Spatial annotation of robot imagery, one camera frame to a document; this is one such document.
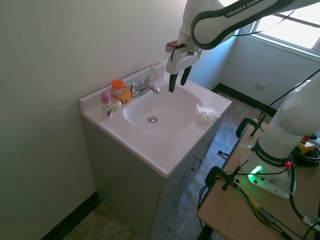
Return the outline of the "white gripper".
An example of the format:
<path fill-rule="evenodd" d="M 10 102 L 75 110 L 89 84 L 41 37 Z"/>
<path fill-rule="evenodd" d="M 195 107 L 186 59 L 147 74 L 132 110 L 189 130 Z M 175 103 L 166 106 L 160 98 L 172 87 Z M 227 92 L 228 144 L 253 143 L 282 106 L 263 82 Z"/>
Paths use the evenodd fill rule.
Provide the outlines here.
<path fill-rule="evenodd" d="M 180 85 L 184 86 L 186 84 L 192 65 L 199 61 L 201 54 L 201 49 L 193 54 L 189 53 L 184 48 L 177 49 L 173 52 L 172 57 L 170 56 L 167 61 L 165 69 L 170 74 L 168 85 L 169 92 L 174 92 L 178 73 L 183 70 L 184 72 L 180 80 Z"/>

